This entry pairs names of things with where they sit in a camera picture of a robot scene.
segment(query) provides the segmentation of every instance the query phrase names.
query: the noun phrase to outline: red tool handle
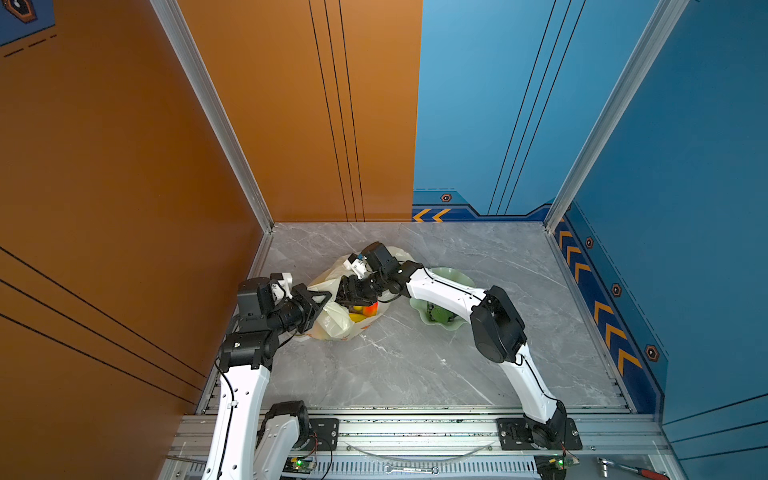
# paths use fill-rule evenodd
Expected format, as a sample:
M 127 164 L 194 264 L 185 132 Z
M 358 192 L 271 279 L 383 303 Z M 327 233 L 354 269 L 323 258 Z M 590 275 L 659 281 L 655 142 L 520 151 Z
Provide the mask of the red tool handle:
M 670 478 L 667 477 L 666 475 L 652 472 L 651 470 L 646 470 L 645 468 L 638 468 L 637 473 L 639 473 L 641 476 L 645 478 L 650 478 L 651 480 L 670 480 Z

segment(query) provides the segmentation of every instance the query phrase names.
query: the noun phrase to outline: plastic bag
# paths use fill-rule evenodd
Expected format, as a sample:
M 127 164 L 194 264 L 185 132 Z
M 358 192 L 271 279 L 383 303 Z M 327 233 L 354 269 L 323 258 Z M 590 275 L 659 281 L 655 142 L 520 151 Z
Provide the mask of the plastic bag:
M 398 247 L 386 248 L 393 257 L 401 262 L 407 260 L 413 261 L 413 257 L 403 249 Z M 320 340 L 348 340 L 354 336 L 359 335 L 364 329 L 371 326 L 381 315 L 389 308 L 388 303 L 379 302 L 376 315 L 370 316 L 360 322 L 353 322 L 349 316 L 349 311 L 346 307 L 336 303 L 336 293 L 339 291 L 339 285 L 341 284 L 341 277 L 354 275 L 353 272 L 344 268 L 344 260 L 348 256 L 340 257 L 331 267 L 322 272 L 316 279 L 310 282 L 307 287 L 308 290 L 314 290 L 316 292 L 326 290 L 331 292 L 333 296 L 331 300 L 323 307 L 323 311 L 318 315 L 315 320 L 315 325 L 306 333 L 306 336 Z M 388 300 L 394 297 L 391 293 L 385 293 L 382 296 L 383 300 Z

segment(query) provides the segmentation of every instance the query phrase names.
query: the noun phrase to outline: orange wall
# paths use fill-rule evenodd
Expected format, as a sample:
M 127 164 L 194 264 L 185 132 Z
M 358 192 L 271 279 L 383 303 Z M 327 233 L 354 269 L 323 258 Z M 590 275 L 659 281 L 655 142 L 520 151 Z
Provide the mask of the orange wall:
M 154 478 L 261 232 L 149 2 L 54 8 L 0 47 L 5 474 Z
M 275 221 L 410 219 L 420 1 L 180 6 Z

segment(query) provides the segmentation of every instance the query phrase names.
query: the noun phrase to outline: yellow chevron arrow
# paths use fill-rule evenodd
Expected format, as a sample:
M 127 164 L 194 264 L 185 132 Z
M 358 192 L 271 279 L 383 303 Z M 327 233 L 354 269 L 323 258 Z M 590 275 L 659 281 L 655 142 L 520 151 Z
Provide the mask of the yellow chevron arrow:
M 605 324 L 605 344 L 608 346 L 608 349 L 611 349 L 611 334 L 614 333 L 616 335 L 619 335 L 623 339 L 627 339 L 627 336 L 616 328 L 615 326 L 611 325 L 610 323 Z
M 589 267 L 589 265 L 584 265 L 583 263 L 576 262 L 576 271 L 574 272 L 574 277 L 576 278 L 576 283 L 578 283 L 578 273 L 582 270 L 586 270 L 588 272 L 591 272 L 592 269 Z
M 634 358 L 632 355 L 630 355 L 629 353 L 626 353 L 622 349 L 619 349 L 619 373 L 621 374 L 621 376 L 624 376 L 624 360 L 625 359 L 637 365 L 638 368 L 641 368 L 641 369 L 643 368 L 643 366 L 640 364 L 640 360 Z
M 568 247 L 565 249 L 565 251 L 568 252 L 568 257 L 566 258 L 565 262 L 568 264 L 568 266 L 571 266 L 571 253 L 581 253 L 581 250 L 579 250 L 577 247 Z
M 604 312 L 608 312 L 611 315 L 614 314 L 614 311 L 605 303 L 595 302 L 594 303 L 594 322 L 595 324 L 598 324 L 598 316 L 600 315 L 600 310 L 603 310 Z
M 435 222 L 442 222 L 442 218 L 440 218 L 440 217 L 442 217 L 442 215 L 443 215 L 443 214 L 446 214 L 446 213 L 448 213 L 449 211 L 451 211 L 451 209 L 450 209 L 450 208 L 446 208 L 445 210 L 443 210 L 443 211 L 442 211 L 442 212 L 440 212 L 439 214 L 437 214 L 437 215 L 435 215 L 434 217 L 432 217 L 432 219 L 433 219 Z
M 422 220 L 422 215 L 423 215 L 423 214 L 426 214 L 426 213 L 427 213 L 427 212 L 429 212 L 430 210 L 431 210 L 431 208 L 425 208 L 424 210 L 422 210 L 422 211 L 418 212 L 418 213 L 417 213 L 417 214 L 416 214 L 416 215 L 413 217 L 413 220 L 416 220 L 417 222 L 423 222 L 424 220 Z
M 563 250 L 563 237 L 573 237 L 573 234 L 566 230 L 560 232 L 560 250 Z

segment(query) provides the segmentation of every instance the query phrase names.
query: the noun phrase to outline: green bowl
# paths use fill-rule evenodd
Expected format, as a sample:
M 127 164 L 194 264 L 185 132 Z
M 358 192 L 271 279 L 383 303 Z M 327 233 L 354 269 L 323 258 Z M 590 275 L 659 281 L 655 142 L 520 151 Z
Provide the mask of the green bowl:
M 475 282 L 473 282 L 471 278 L 456 269 L 447 266 L 438 266 L 429 270 L 435 275 L 447 278 L 448 280 L 453 280 L 456 283 L 471 286 L 473 288 L 475 287 Z M 426 300 L 416 300 L 411 298 L 410 303 L 411 307 L 419 312 L 422 321 L 427 325 L 440 325 L 446 330 L 453 331 L 458 329 L 464 323 L 467 323 L 466 320 L 455 313 L 449 312 L 441 306 L 429 303 Z

